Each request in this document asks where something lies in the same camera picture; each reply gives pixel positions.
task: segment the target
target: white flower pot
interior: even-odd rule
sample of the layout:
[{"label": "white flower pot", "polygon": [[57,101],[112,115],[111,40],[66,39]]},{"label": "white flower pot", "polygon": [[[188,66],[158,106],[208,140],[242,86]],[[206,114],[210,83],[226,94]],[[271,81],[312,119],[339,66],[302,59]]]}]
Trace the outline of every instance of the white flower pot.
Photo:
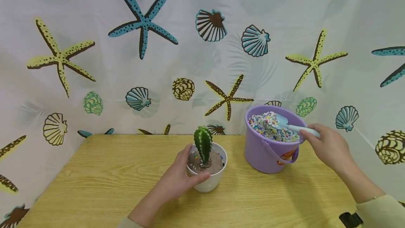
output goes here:
[{"label": "white flower pot", "polygon": [[[214,190],[219,184],[219,181],[221,180],[222,174],[224,173],[224,170],[226,168],[227,164],[227,154],[224,148],[220,146],[219,144],[213,142],[212,143],[212,150],[218,152],[222,156],[222,160],[224,161],[224,166],[222,167],[221,171],[217,172],[216,174],[211,175],[211,177],[206,180],[203,183],[198,184],[197,186],[194,187],[195,190],[201,192],[201,193],[208,193]],[[197,147],[195,144],[192,146],[190,153],[193,153],[194,151],[197,151]],[[197,173],[193,172],[193,170],[190,169],[187,163],[187,171],[190,176],[195,176]]]}]

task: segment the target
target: yellow starfish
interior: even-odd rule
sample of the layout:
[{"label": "yellow starfish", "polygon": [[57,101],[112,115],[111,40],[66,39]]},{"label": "yellow starfish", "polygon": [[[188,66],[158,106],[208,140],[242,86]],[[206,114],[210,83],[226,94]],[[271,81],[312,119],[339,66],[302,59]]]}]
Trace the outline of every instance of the yellow starfish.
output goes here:
[{"label": "yellow starfish", "polygon": [[31,58],[27,63],[27,68],[29,69],[40,69],[42,67],[56,64],[58,67],[58,75],[59,79],[63,85],[63,88],[66,91],[66,95],[69,98],[69,85],[66,81],[65,76],[65,68],[72,69],[73,71],[77,72],[78,74],[82,75],[85,78],[90,79],[91,81],[96,81],[87,71],[83,70],[82,68],[78,67],[74,63],[70,62],[70,58],[74,57],[75,55],[87,50],[90,47],[93,47],[96,43],[93,41],[85,41],[77,43],[65,50],[59,50],[58,44],[56,43],[55,39],[52,37],[51,33],[49,32],[48,28],[45,26],[43,21],[40,18],[35,19],[35,23],[37,24],[38,30],[41,33],[43,39],[45,40],[46,44],[48,45],[49,49],[53,56],[39,56]]},{"label": "yellow starfish", "polygon": [[[14,140],[13,142],[9,143],[5,147],[0,149],[0,160],[5,159],[15,148],[24,143],[26,139],[26,135],[19,137],[18,139]],[[3,190],[7,193],[17,193],[18,188],[14,185],[8,178],[3,175],[0,175],[0,190]]]},{"label": "yellow starfish", "polygon": [[294,87],[293,92],[295,92],[298,89],[298,87],[303,83],[303,81],[306,79],[308,74],[311,73],[311,71],[314,71],[316,84],[318,85],[319,88],[321,88],[322,87],[322,76],[321,76],[321,71],[319,69],[319,66],[324,63],[327,63],[332,60],[338,59],[340,57],[345,57],[346,55],[348,55],[347,52],[338,52],[335,54],[327,55],[326,57],[320,57],[320,55],[322,53],[323,42],[325,41],[326,35],[327,35],[327,31],[322,30],[322,32],[319,35],[319,39],[318,39],[318,43],[316,45],[315,54],[314,54],[313,59],[309,59],[309,58],[307,58],[303,55],[299,55],[299,54],[287,55],[285,57],[285,59],[287,59],[288,61],[291,61],[293,63],[299,63],[301,65],[308,66],[308,68],[304,71],[304,73],[299,78],[297,84]]},{"label": "yellow starfish", "polygon": [[[138,130],[139,130],[139,132],[141,132],[141,133],[144,134],[144,135],[153,135],[152,133],[150,133],[150,132],[147,131],[147,130],[144,130],[144,129],[138,129]],[[168,134],[169,134],[169,131],[170,131],[170,124],[168,124],[168,125],[166,126],[165,131],[163,132],[163,135],[168,135]]]},{"label": "yellow starfish", "polygon": [[216,103],[208,112],[205,114],[205,116],[210,115],[213,111],[217,110],[220,108],[224,103],[226,103],[226,119],[227,121],[230,120],[230,115],[231,115],[231,102],[252,102],[254,101],[253,99],[245,99],[245,98],[234,98],[233,96],[235,95],[236,91],[239,88],[240,83],[242,83],[243,79],[243,74],[239,76],[239,78],[236,80],[235,84],[233,85],[229,95],[226,95],[219,87],[211,83],[210,81],[205,81],[208,86],[216,92],[219,96],[224,98],[223,101]]}]

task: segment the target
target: plastic scoop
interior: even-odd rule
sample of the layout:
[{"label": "plastic scoop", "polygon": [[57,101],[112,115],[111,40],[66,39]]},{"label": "plastic scoop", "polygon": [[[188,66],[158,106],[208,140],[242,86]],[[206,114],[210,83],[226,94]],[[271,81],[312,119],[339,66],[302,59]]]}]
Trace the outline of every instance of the plastic scoop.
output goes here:
[{"label": "plastic scoop", "polygon": [[287,118],[285,118],[284,116],[282,116],[280,114],[277,114],[277,113],[275,113],[275,114],[276,114],[276,119],[278,121],[278,125],[269,124],[271,127],[275,128],[277,130],[282,130],[283,128],[287,128],[294,132],[299,132],[301,129],[303,129],[303,130],[311,133],[312,135],[314,135],[316,138],[318,138],[318,139],[321,138],[321,135],[319,134],[318,131],[316,131],[314,129],[306,128],[306,127],[289,125]]}]

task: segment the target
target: scoop handle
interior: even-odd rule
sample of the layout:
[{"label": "scoop handle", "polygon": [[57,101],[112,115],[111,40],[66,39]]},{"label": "scoop handle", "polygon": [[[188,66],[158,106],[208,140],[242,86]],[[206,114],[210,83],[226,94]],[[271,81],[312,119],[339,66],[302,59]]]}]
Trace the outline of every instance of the scoop handle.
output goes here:
[{"label": "scoop handle", "polygon": [[288,125],[288,129],[295,131],[295,132],[299,132],[301,129],[303,129],[303,130],[311,133],[312,135],[314,135],[316,138],[321,139],[321,135],[319,134],[319,132],[314,129],[300,127],[300,126],[294,126],[294,125]]}]

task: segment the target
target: green cactus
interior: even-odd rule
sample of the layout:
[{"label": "green cactus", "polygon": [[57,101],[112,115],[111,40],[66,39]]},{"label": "green cactus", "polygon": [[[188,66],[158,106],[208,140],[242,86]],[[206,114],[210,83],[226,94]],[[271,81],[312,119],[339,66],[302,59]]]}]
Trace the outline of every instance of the green cactus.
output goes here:
[{"label": "green cactus", "polygon": [[194,143],[197,146],[198,153],[203,165],[210,161],[210,153],[212,148],[212,134],[205,126],[199,126],[194,132]]}]

